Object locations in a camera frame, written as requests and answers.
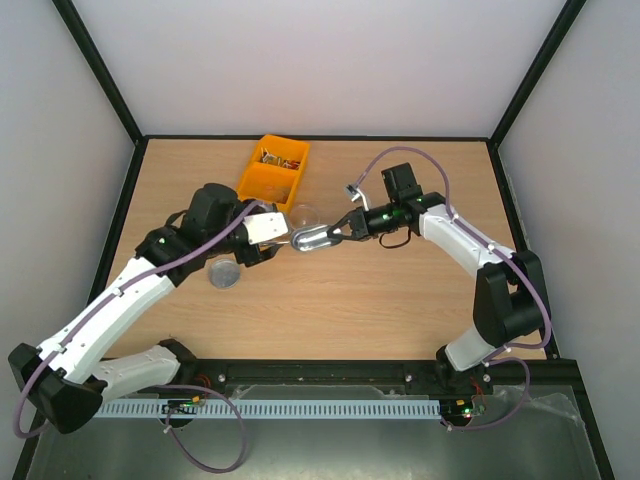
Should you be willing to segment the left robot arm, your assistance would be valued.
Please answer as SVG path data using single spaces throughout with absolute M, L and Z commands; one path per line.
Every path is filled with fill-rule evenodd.
M 166 339 L 139 354 L 107 361 L 105 353 L 149 308 L 219 255 L 240 265 L 273 258 L 268 243 L 287 234 L 286 216 L 274 204 L 242 200 L 231 188 L 208 183 L 190 206 L 150 231 L 115 280 L 78 316 L 38 346 L 22 343 L 9 355 L 21 389 L 13 430 L 26 439 L 20 417 L 31 403 L 59 432 L 86 424 L 104 404 L 140 390 L 185 384 L 195 355 Z

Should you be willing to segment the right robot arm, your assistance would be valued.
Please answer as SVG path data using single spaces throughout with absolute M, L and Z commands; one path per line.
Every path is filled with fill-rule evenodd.
M 475 281 L 472 325 L 436 354 L 436 379 L 460 390 L 479 366 L 513 348 L 543 349 L 551 339 L 551 312 L 540 258 L 515 251 L 482 233 L 453 208 L 448 193 L 426 193 L 410 164 L 381 173 L 388 201 L 361 205 L 328 229 L 334 241 L 367 241 L 405 228 L 448 254 Z

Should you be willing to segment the clear plastic jar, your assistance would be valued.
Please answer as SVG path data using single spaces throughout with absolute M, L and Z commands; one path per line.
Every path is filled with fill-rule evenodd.
M 320 216 L 315 207 L 309 204 L 296 204 L 288 214 L 288 220 L 294 230 L 311 227 L 320 223 Z

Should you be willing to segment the orange three-compartment bin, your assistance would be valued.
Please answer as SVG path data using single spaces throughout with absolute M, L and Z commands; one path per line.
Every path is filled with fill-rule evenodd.
M 276 135 L 264 135 L 255 146 L 236 192 L 245 199 L 275 204 L 289 213 L 303 178 L 311 144 Z

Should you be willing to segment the metal scoop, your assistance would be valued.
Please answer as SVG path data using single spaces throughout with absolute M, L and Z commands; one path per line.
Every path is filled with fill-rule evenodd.
M 330 238 L 328 231 L 328 225 L 305 226 L 296 229 L 292 233 L 290 245 L 299 252 L 312 252 L 338 245 L 339 241 Z

